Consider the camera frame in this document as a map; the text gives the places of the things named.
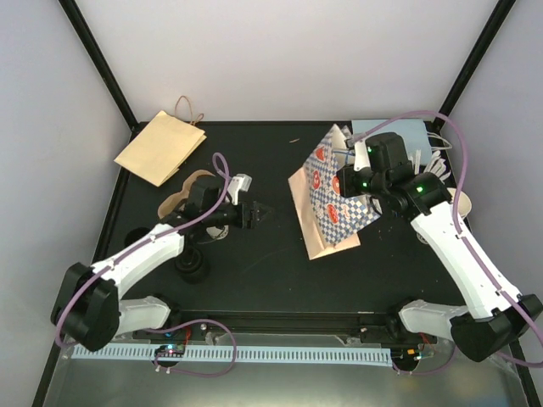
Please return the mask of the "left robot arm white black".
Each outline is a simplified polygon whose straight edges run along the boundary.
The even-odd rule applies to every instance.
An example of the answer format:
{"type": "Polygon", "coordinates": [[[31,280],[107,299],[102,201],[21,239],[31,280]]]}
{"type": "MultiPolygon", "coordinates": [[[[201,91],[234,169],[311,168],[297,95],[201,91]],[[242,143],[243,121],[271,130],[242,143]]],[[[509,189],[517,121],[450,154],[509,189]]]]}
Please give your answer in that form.
{"type": "Polygon", "coordinates": [[[129,332],[148,330],[163,338],[175,337],[182,318],[173,312],[170,300],[124,297],[169,260],[185,282],[203,281],[210,267],[199,243],[229,227],[254,229],[272,211],[263,203],[241,200],[240,193],[247,192],[250,183],[245,174],[228,183],[200,174],[188,189],[164,202],[159,223],[143,237],[92,265],[73,264],[65,272],[51,314],[59,333],[92,352],[129,332]]]}

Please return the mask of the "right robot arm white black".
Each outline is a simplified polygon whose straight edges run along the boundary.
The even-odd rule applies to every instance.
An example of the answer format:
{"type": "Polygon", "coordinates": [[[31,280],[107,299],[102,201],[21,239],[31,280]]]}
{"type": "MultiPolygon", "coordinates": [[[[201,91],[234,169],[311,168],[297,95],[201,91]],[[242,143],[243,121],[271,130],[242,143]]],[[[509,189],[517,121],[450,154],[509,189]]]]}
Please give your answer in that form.
{"type": "Polygon", "coordinates": [[[388,336],[404,342],[414,333],[452,341],[470,360],[480,362],[535,329],[542,302],[521,294],[495,267],[465,227],[438,176],[415,174],[403,138],[393,132],[345,141],[355,160],[337,171],[344,198],[376,198],[383,212],[398,215],[433,249],[465,304],[402,304],[385,321],[388,336]]]}

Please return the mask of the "blue checkered paper bag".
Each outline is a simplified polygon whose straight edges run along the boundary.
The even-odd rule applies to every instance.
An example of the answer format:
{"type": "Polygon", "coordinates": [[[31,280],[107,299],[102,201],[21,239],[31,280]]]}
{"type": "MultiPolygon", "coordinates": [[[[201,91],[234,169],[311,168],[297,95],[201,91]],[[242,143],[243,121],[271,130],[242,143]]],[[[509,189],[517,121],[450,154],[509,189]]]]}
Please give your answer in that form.
{"type": "Polygon", "coordinates": [[[349,128],[332,125],[302,166],[288,179],[309,259],[360,244],[358,232],[379,218],[367,198],[343,198],[336,172],[354,164],[345,140],[349,128]]]}

